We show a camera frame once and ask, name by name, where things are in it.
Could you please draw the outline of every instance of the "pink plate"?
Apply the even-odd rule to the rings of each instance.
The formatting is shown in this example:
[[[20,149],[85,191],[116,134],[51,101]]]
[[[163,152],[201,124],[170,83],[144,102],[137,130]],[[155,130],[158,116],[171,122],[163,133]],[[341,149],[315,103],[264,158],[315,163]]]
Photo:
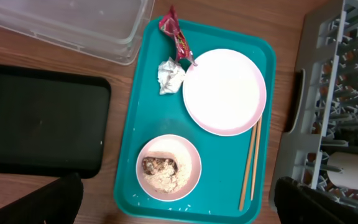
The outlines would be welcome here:
[[[144,179],[144,171],[142,167],[143,158],[148,156],[150,152],[150,148],[156,143],[161,140],[172,139],[176,142],[179,142],[189,153],[191,158],[191,174],[190,178],[186,185],[184,185],[179,191],[172,193],[172,194],[164,194],[161,192],[156,191],[145,179]],[[139,156],[137,157],[136,161],[136,177],[139,181],[140,186],[142,189],[152,198],[157,200],[161,200],[164,202],[172,202],[175,200],[179,200],[183,197],[186,197],[190,192],[196,187],[200,177],[201,177],[201,158],[198,154],[197,149],[194,145],[189,142],[189,140],[174,135],[174,134],[166,134],[163,136],[156,137],[150,140],[140,151]]]
[[[247,56],[216,49],[196,58],[183,82],[187,111],[204,130],[220,136],[246,132],[266,104],[265,80]]]

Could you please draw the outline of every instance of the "pair of chopsticks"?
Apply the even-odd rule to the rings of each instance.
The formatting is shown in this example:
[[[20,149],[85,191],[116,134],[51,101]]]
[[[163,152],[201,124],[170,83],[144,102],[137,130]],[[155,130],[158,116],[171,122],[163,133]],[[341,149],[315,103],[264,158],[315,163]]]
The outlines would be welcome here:
[[[246,200],[249,169],[251,167],[252,155],[254,153],[255,134],[257,133],[256,134],[255,156],[254,156],[254,169],[252,170],[252,184],[251,184],[251,200],[254,199],[256,167],[258,165],[260,130],[261,129],[262,129],[262,117],[260,117],[258,123],[252,128],[251,142],[249,144],[249,151],[248,151],[246,173],[245,173],[245,176],[244,176],[244,182],[242,183],[242,191],[241,191],[241,198],[240,198],[240,205],[239,205],[239,210],[240,211],[242,211],[242,209],[244,208],[244,201]]]

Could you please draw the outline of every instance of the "tabletop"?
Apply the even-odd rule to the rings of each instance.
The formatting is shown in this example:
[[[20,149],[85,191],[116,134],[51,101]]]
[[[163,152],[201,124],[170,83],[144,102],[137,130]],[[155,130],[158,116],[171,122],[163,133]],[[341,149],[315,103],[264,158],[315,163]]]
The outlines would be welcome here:
[[[294,66],[303,18],[327,0],[155,0],[152,19],[175,5],[179,18],[254,35],[266,40],[277,56],[277,70],[262,209],[254,223],[280,223],[268,196],[280,137],[290,109]],[[122,66],[0,28],[0,64],[94,75],[106,78],[112,95],[103,164],[97,176],[83,180],[84,197],[76,224],[169,223],[122,213],[113,197],[122,132],[136,62]],[[54,177],[0,174],[0,208],[52,182]]]

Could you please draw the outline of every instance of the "teal tray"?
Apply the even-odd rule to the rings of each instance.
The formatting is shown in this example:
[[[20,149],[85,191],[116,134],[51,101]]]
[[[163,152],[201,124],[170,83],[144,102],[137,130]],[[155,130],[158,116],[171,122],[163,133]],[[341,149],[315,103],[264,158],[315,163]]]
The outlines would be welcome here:
[[[262,206],[276,58],[264,40],[249,35],[180,20],[180,27],[195,58],[213,49],[233,49],[248,56],[262,72],[267,87],[263,113],[260,151],[255,183],[255,197],[250,190],[244,210],[238,210],[246,169],[250,133],[221,137],[201,129],[190,117],[181,90],[174,95],[159,95],[158,65],[175,58],[173,40],[158,29],[160,18],[146,27],[139,53],[134,84],[116,176],[114,198],[125,213],[137,217],[161,218],[183,222],[248,223]],[[187,69],[189,63],[182,60]],[[197,148],[203,165],[201,178],[191,194],[176,202],[161,202],[149,197],[135,174],[137,156],[151,139],[162,134],[177,134]]]

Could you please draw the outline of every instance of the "candy wrapper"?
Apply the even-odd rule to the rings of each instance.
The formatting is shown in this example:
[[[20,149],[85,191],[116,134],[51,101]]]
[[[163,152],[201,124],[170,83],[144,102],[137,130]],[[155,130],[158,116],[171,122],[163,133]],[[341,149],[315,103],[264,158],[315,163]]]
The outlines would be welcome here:
[[[162,62],[158,66],[160,94],[176,93],[185,80],[185,75],[184,69],[172,58],[169,58],[167,62]]]
[[[185,36],[179,27],[178,16],[173,6],[171,6],[168,14],[162,18],[158,26],[164,34],[167,34],[175,41],[177,47],[177,57],[175,61],[179,62],[180,59],[185,58],[193,65],[197,65],[193,60],[193,53],[189,48]]]

